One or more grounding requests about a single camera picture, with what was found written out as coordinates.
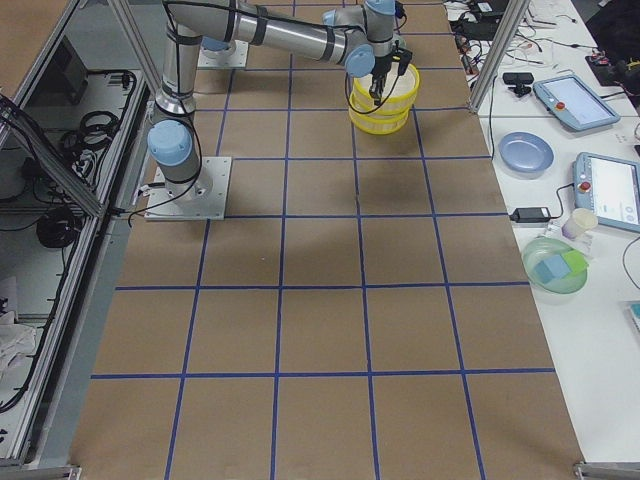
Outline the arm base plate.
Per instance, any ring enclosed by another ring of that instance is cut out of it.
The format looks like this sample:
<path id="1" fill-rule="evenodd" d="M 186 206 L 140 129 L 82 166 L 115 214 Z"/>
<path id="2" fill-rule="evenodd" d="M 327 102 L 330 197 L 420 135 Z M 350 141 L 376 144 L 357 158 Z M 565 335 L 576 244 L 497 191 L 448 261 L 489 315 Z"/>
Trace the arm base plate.
<path id="1" fill-rule="evenodd" d="M 207 43 L 200 47 L 198 68 L 200 70 L 244 69 L 248 59 L 249 44 L 234 40 L 230 43 Z"/>
<path id="2" fill-rule="evenodd" d="M 184 185 L 166 183 L 161 168 L 157 166 L 154 181 L 163 183 L 163 186 L 151 190 L 149 209 L 144 211 L 145 219 L 149 221 L 223 220 L 231 168 L 231 157 L 205 156 L 200 177 L 195 185 L 176 199 L 189 187 L 189 183 Z"/>

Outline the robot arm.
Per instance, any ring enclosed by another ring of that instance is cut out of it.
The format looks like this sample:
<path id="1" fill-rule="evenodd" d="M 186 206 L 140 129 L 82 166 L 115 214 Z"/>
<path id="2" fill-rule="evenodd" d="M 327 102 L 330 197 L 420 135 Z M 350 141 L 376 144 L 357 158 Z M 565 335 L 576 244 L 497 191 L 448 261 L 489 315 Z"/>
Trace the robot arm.
<path id="1" fill-rule="evenodd" d="M 394 35 L 399 4 L 365 1 L 325 13 L 313 23 L 245 1 L 166 1 L 166 47 L 147 144 L 170 202 L 206 196 L 206 173 L 192 124 L 199 67 L 243 68 L 249 47 L 266 46 L 342 66 L 352 78 L 371 78 L 374 105 L 385 104 L 386 78 L 403 75 L 412 54 Z"/>

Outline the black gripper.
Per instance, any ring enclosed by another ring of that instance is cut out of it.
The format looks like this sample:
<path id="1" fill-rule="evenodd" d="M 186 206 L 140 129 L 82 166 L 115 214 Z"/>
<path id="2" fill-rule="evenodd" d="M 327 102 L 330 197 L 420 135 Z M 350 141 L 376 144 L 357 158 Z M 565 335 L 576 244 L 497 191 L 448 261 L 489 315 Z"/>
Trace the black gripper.
<path id="1" fill-rule="evenodd" d="M 384 80 L 386 80 L 387 74 L 391 71 L 392 63 L 396 62 L 399 64 L 397 67 L 397 75 L 403 76 L 411 63 L 412 58 L 412 51 L 402 47 L 394 47 L 389 54 L 375 59 L 375 65 L 372 70 L 373 80 L 369 88 L 369 95 L 374 104 L 382 103 Z"/>

